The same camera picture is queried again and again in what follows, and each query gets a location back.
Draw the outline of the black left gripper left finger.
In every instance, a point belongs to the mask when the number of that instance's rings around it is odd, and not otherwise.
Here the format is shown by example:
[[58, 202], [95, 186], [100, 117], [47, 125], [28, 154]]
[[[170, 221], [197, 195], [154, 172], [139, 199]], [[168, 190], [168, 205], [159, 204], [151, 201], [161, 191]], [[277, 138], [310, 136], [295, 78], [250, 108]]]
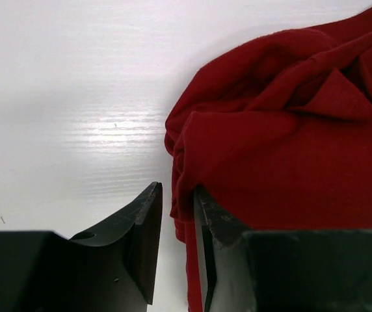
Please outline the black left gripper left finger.
[[153, 302], [163, 187], [66, 239], [0, 231], [0, 311], [145, 311]]

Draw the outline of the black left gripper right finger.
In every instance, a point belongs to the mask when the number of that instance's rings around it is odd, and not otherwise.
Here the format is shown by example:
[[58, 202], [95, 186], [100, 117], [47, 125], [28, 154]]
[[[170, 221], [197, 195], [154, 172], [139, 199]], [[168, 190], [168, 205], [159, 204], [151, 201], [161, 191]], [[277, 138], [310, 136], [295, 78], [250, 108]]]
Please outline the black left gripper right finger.
[[194, 190], [204, 311], [372, 311], [372, 230], [258, 231]]

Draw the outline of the dark red t shirt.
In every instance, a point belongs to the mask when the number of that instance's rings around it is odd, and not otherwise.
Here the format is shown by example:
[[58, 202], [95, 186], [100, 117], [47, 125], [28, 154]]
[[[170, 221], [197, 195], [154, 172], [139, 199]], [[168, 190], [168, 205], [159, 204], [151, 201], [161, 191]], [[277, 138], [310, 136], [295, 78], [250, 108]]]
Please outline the dark red t shirt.
[[165, 146], [190, 311], [202, 310], [198, 185], [260, 230], [372, 228], [372, 7], [206, 64], [169, 114]]

